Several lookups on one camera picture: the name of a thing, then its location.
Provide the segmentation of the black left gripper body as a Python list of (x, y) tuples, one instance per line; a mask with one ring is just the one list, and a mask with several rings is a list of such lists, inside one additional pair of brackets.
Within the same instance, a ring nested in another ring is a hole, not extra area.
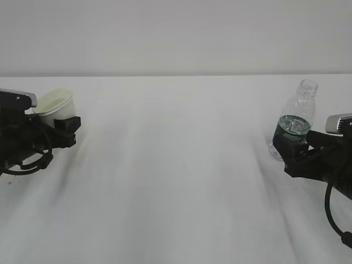
[(38, 115), (1, 109), (1, 165), (18, 165), (34, 154), (70, 148), (76, 135), (64, 135), (41, 121)]

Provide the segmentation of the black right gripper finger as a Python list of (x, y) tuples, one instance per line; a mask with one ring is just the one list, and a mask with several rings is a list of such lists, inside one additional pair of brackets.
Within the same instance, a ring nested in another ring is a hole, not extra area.
[(306, 135), (306, 142), (314, 149), (320, 149), (322, 147), (342, 144), (343, 138), (341, 136), (328, 135), (310, 130)]
[(309, 144), (305, 141), (291, 141), (283, 135), (273, 137), (273, 145), (279, 152), (285, 165), (306, 164), (309, 162), (307, 155)]

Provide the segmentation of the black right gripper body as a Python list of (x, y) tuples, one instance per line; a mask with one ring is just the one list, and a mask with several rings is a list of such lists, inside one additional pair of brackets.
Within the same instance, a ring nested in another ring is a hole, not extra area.
[(284, 165), (292, 178), (306, 178), (334, 184), (351, 184), (351, 139), (342, 137), (339, 145), (313, 148), (309, 145), (306, 164)]

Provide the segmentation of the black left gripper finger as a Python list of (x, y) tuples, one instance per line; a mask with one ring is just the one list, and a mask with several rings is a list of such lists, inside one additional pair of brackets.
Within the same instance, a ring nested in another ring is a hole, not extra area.
[(74, 116), (68, 119), (54, 120), (54, 128), (56, 131), (64, 134), (70, 135), (75, 134), (76, 131), (81, 127), (81, 118)]

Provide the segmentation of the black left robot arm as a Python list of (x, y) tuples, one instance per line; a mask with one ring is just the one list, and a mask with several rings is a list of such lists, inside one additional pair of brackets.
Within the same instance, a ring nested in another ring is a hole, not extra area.
[(45, 124), (38, 115), (14, 109), (1, 110), (1, 174), (25, 176), (46, 169), (54, 149), (76, 144), (81, 118), (74, 116)]

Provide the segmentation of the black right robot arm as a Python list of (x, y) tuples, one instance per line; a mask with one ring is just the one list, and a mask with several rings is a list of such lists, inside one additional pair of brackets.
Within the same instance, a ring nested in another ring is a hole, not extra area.
[(336, 169), (344, 165), (333, 187), (351, 198), (351, 141), (342, 136), (309, 131), (306, 142), (291, 141), (282, 135), (273, 137), (274, 147), (284, 162), (284, 171), (292, 178), (329, 182)]

